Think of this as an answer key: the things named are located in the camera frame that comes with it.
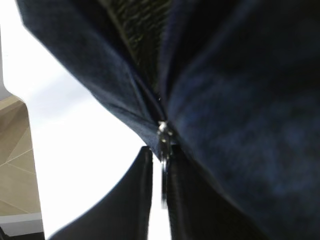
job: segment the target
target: tile floor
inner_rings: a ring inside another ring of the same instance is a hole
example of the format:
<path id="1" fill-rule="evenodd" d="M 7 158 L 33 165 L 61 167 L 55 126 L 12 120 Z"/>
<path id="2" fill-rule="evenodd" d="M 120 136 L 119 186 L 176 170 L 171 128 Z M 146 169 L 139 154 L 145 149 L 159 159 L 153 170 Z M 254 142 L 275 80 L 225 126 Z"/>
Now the tile floor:
<path id="1" fill-rule="evenodd" d="M 0 101 L 0 216 L 40 211 L 28 111 L 12 96 Z"/>

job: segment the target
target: textured black fabric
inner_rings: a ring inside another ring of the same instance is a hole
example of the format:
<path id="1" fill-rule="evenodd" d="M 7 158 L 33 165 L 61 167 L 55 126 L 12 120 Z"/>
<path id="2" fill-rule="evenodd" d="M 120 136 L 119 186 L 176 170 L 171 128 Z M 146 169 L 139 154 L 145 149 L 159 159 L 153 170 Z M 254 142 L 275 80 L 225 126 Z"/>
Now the textured black fabric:
<path id="1" fill-rule="evenodd" d="M 198 173 L 178 146 L 168 172 L 168 207 L 174 240 L 267 240 Z"/>
<path id="2" fill-rule="evenodd" d="M 152 175 L 152 152 L 143 147 L 126 175 L 104 199 L 50 239 L 147 240 Z"/>
<path id="3" fill-rule="evenodd" d="M 145 79 L 157 91 L 158 54 L 171 0 L 98 0 Z"/>

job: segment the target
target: navy jacket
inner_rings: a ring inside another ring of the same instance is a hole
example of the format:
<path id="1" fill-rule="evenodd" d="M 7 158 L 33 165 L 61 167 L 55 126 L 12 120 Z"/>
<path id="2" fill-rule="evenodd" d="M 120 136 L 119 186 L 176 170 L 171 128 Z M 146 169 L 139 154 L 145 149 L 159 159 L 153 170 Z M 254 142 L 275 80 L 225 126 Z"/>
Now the navy jacket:
<path id="1" fill-rule="evenodd" d="M 202 184 L 267 237 L 320 238 L 319 2 L 172 0 L 161 103 L 98 1 L 17 3 L 30 32 L 156 155 L 168 121 Z M 202 239 L 187 232 L 176 239 Z"/>

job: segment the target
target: metal zipper slider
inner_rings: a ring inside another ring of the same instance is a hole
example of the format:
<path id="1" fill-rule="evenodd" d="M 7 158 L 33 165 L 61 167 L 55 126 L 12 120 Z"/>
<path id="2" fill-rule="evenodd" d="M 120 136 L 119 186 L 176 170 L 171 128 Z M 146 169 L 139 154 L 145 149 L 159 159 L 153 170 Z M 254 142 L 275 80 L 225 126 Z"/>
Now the metal zipper slider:
<path id="1" fill-rule="evenodd" d="M 159 138 L 159 157 L 162 171 L 161 203 L 162 208 L 167 209 L 168 168 L 172 156 L 171 139 L 173 132 L 168 127 L 168 122 L 160 121 L 157 131 Z"/>

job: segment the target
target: white baseboard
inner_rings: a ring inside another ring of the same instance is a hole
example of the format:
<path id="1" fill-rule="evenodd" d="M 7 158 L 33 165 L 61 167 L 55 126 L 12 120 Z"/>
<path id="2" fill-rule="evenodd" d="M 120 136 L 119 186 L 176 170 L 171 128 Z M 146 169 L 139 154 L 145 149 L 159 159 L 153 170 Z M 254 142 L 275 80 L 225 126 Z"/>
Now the white baseboard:
<path id="1" fill-rule="evenodd" d="M 0 227 L 9 237 L 44 231 L 41 213 L 0 216 Z"/>

